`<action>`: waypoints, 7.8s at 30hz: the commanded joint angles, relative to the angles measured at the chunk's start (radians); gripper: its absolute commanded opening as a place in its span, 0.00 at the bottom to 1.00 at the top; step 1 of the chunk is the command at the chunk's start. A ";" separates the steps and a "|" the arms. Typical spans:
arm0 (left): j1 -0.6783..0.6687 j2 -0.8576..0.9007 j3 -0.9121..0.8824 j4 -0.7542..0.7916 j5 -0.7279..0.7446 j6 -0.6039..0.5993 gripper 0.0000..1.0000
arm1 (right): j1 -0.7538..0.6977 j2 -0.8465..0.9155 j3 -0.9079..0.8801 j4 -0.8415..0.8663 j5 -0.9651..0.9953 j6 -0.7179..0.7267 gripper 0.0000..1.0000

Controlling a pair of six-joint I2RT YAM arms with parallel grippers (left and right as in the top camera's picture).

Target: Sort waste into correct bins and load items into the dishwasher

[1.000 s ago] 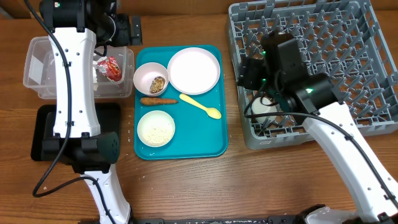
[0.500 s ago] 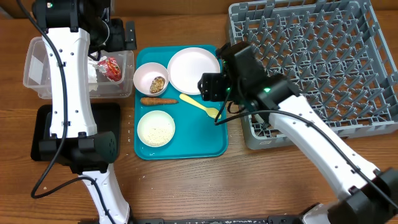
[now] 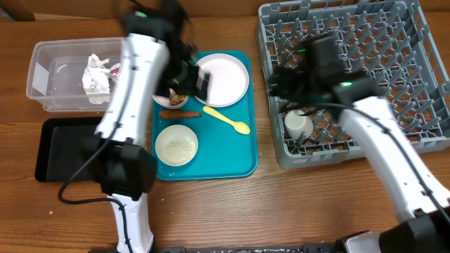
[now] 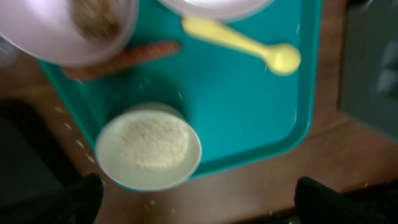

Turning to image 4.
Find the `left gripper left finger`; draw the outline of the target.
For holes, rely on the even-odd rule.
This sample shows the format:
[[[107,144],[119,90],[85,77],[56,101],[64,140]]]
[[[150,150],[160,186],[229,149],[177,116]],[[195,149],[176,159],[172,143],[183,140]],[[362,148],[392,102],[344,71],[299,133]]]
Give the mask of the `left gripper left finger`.
[[[90,173],[67,188],[1,208],[1,223],[94,223],[104,196],[103,180]]]

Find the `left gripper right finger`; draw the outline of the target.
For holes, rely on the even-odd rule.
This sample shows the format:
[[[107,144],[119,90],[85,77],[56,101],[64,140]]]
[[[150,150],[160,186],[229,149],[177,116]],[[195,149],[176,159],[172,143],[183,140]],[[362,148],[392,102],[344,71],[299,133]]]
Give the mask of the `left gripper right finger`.
[[[301,224],[397,223],[396,200],[384,210],[365,208],[309,177],[297,181],[294,204]]]

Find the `white rice bowl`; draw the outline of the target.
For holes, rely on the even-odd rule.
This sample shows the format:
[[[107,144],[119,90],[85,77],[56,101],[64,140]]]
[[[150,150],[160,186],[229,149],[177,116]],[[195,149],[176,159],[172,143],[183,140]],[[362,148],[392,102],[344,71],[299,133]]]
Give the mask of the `white rice bowl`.
[[[95,142],[95,156],[118,185],[153,192],[189,179],[201,161],[202,146],[178,110],[163,103],[142,103],[104,126]]]

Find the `small pink bowl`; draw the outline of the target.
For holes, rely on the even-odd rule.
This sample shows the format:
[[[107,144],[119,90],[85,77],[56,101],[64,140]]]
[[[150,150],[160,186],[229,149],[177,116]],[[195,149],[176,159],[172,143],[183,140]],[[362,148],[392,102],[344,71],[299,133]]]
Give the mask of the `small pink bowl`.
[[[1,0],[1,37],[26,53],[57,65],[106,61],[129,42],[139,14],[136,0],[118,1],[121,28],[108,40],[88,40],[75,29],[64,0]]]

